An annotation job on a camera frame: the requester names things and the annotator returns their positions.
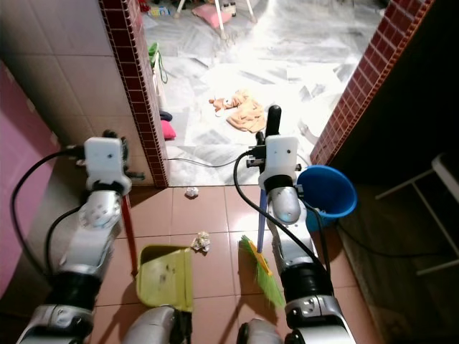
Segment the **blue bucket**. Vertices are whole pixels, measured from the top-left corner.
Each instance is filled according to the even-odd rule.
[[[297,184],[303,186],[304,201],[319,208],[323,226],[328,226],[340,217],[349,215],[357,205],[357,192],[351,181],[335,168],[323,165],[307,167],[298,177]],[[306,226],[317,231],[314,213],[308,210]]]

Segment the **white floor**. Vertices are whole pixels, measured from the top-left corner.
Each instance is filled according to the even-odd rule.
[[[254,134],[234,129],[226,122],[229,113],[216,117],[209,104],[246,88],[266,110],[281,106],[280,133],[298,138],[304,166],[379,23],[378,9],[335,0],[261,0],[254,8],[257,24],[244,11],[225,24],[227,41],[189,10],[180,19],[144,14],[147,42],[159,42],[169,76],[163,106],[177,134],[167,141],[169,157],[218,165],[254,145]],[[170,182],[228,185],[232,169],[171,161]],[[239,180],[257,183],[257,175],[256,168],[241,166]]]

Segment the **crumpled paper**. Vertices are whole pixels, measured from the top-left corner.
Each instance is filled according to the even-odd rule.
[[[185,196],[189,199],[195,199],[199,195],[199,189],[196,187],[186,188]]]
[[[199,232],[198,236],[193,239],[193,242],[191,243],[191,248],[196,252],[208,252],[210,250],[209,233],[205,231]]]

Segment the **black cable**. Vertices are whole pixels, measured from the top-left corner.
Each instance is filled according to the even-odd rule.
[[[76,213],[79,211],[81,206],[77,206],[76,208],[67,211],[66,213],[63,213],[61,216],[59,216],[55,221],[52,223],[52,225],[49,227],[48,232],[46,234],[46,241],[44,243],[44,261],[46,263],[46,268],[49,276],[54,275],[54,270],[52,268],[52,263],[51,263],[51,241],[52,241],[52,235],[57,227],[57,225],[66,217]]]
[[[325,262],[325,268],[328,272],[328,276],[331,277],[331,268],[330,268],[330,257],[328,255],[328,247],[327,247],[327,241],[325,239],[325,234],[323,233],[323,226],[322,226],[322,221],[321,221],[321,216],[319,215],[318,211],[316,208],[313,208],[310,206],[306,201],[301,199],[303,202],[304,206],[311,210],[314,213],[314,216],[316,217],[316,221],[318,224],[318,234],[321,238],[321,246],[322,246],[322,253],[323,253],[323,260]]]
[[[195,164],[195,165],[199,165],[199,166],[202,166],[202,167],[219,168],[219,167],[224,167],[224,166],[231,165],[231,164],[234,163],[237,159],[228,161],[227,163],[223,163],[222,165],[207,165],[206,163],[200,163],[199,161],[189,160],[189,159],[185,159],[185,158],[170,158],[170,159],[167,159],[167,160],[186,161],[187,163],[193,163],[193,164]]]
[[[386,252],[381,252],[377,251],[375,249],[372,249],[371,247],[368,247],[365,244],[362,244],[358,239],[356,239],[354,236],[352,236],[351,233],[349,233],[341,224],[340,221],[336,222],[337,227],[341,228],[341,230],[357,245],[359,245],[362,249],[367,250],[368,252],[375,254],[377,256],[381,257],[386,257],[386,258],[417,258],[417,257],[427,257],[427,256],[442,256],[443,254],[441,252],[421,252],[421,253],[412,253],[412,254],[390,254]]]
[[[239,196],[241,196],[241,198],[245,201],[245,203],[247,203],[249,206],[251,206],[253,209],[258,211],[259,213],[261,213],[266,219],[270,220],[277,227],[279,227],[281,231],[286,233],[312,259],[313,263],[319,268],[319,270],[321,270],[325,275],[328,275],[328,272],[323,267],[321,261],[318,260],[315,254],[299,238],[293,235],[293,233],[289,231],[283,224],[281,224],[280,221],[278,221],[275,217],[271,216],[268,212],[264,211],[259,206],[257,206],[255,203],[253,203],[251,200],[249,200],[248,197],[244,195],[244,193],[242,192],[239,182],[237,181],[237,167],[239,166],[239,162],[241,161],[241,159],[250,154],[251,154],[250,150],[247,152],[244,152],[239,157],[237,157],[235,161],[235,169],[233,170],[233,179],[235,182],[237,193],[239,194]],[[330,282],[330,288],[331,290],[333,290],[331,280],[329,282]]]
[[[56,152],[53,154],[50,154],[46,157],[44,157],[42,160],[40,160],[38,163],[35,163],[19,180],[18,184],[14,187],[14,190],[11,194],[10,198],[10,203],[9,203],[9,210],[11,213],[11,222],[13,224],[13,229],[14,233],[16,234],[16,237],[21,244],[22,251],[24,252],[26,258],[29,260],[30,264],[33,266],[33,268],[36,269],[38,273],[40,273],[44,278],[46,278],[49,282],[49,276],[47,275],[47,271],[42,267],[42,265],[39,263],[38,259],[34,256],[32,253],[29,245],[27,244],[24,236],[22,235],[21,227],[19,225],[19,221],[17,219],[17,214],[16,214],[16,199],[19,194],[19,191],[21,190],[22,185],[24,182],[30,177],[34,171],[39,168],[41,165],[46,163],[47,161],[56,158],[58,156],[71,156],[75,155],[75,148],[70,148],[66,150],[61,150],[60,152]]]

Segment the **pink cushion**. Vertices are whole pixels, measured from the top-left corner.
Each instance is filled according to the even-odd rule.
[[[204,5],[201,5],[201,6],[198,6],[192,9],[191,12],[195,16],[203,18],[203,20],[208,22],[211,27],[219,26],[217,8],[215,7],[215,5],[204,4]],[[226,23],[230,19],[231,19],[230,13],[222,12],[222,22]]]
[[[167,120],[161,121],[161,127],[163,128],[163,135],[166,140],[172,140],[176,137],[174,129],[171,127],[171,123]]]

